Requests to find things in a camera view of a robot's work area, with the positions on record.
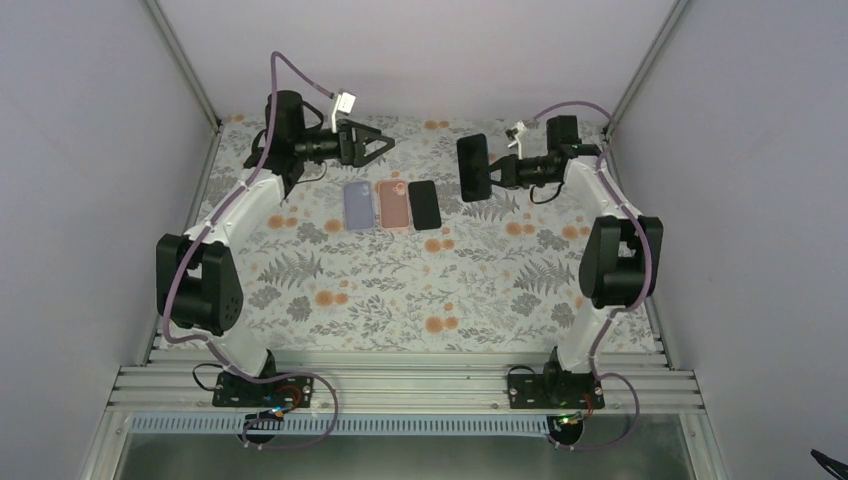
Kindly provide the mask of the lavender phone case with ring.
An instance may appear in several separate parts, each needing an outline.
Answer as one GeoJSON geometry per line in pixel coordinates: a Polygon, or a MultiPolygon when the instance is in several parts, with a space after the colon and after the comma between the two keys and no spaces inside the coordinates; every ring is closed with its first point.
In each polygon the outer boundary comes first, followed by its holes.
{"type": "Polygon", "coordinates": [[[352,232],[372,230],[376,225],[373,189],[368,181],[355,181],[343,187],[344,226],[352,232]]]}

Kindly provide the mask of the pink phone case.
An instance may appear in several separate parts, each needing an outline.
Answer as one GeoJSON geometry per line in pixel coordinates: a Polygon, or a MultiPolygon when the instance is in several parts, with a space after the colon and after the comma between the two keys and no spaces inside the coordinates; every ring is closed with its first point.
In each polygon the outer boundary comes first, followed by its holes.
{"type": "Polygon", "coordinates": [[[411,224],[407,183],[384,180],[377,185],[380,226],[384,230],[406,230],[411,224]]]}

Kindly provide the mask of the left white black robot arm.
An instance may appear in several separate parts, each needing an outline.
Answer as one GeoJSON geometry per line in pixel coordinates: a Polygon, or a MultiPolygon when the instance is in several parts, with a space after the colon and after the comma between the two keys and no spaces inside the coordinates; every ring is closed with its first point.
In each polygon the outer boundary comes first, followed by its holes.
{"type": "Polygon", "coordinates": [[[308,162],[328,160],[362,168],[394,148],[378,128],[346,119],[355,98],[333,97],[328,117],[309,127],[311,106],[291,90],[267,99],[265,128],[238,179],[204,218],[181,234],[165,234],[156,245],[156,302],[164,339],[179,345],[204,343],[224,370],[239,377],[238,390],[255,405],[278,391],[273,356],[239,324],[244,295],[236,266],[242,243],[269,212],[288,198],[308,162]]]}

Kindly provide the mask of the black smartphone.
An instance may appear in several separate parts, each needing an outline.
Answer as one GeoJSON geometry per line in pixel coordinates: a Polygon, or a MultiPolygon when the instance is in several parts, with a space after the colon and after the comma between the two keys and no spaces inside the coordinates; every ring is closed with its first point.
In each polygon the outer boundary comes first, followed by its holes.
{"type": "Polygon", "coordinates": [[[436,185],[432,180],[410,182],[408,196],[416,231],[435,230],[442,226],[436,185]]]}
{"type": "Polygon", "coordinates": [[[479,133],[456,142],[462,201],[488,200],[492,194],[487,137],[479,133]]]}

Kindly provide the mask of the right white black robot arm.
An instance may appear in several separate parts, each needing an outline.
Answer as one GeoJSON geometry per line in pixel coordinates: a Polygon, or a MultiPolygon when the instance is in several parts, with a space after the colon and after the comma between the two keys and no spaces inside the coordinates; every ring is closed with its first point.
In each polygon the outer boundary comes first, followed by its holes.
{"type": "Polygon", "coordinates": [[[533,387],[522,393],[534,406],[565,407],[575,398],[589,402],[597,397],[601,340],[618,315],[637,308],[651,293],[656,266],[652,249],[661,243],[663,226],[625,199],[608,176],[600,148],[580,140],[575,117],[548,119],[546,142],[545,155],[504,156],[481,178],[490,187],[504,189],[556,183],[577,195],[595,216],[579,267],[584,304],[533,387]]]}

